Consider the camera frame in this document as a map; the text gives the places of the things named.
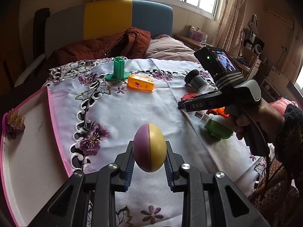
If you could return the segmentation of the person's right hand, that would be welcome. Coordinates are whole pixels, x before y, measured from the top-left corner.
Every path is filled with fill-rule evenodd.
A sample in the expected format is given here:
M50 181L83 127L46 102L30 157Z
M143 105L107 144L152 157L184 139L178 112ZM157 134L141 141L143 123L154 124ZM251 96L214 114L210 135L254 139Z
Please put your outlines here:
M283 126L284 117L264 99L261 99L260 104L249 109L247 113L254 122L260 124L261 129L266 133L268 142L270 144L275 144ZM244 135L243 128L251 123L249 117L245 114L242 114L238 118L229 115L228 120L232 130L236 133L237 139L242 140Z

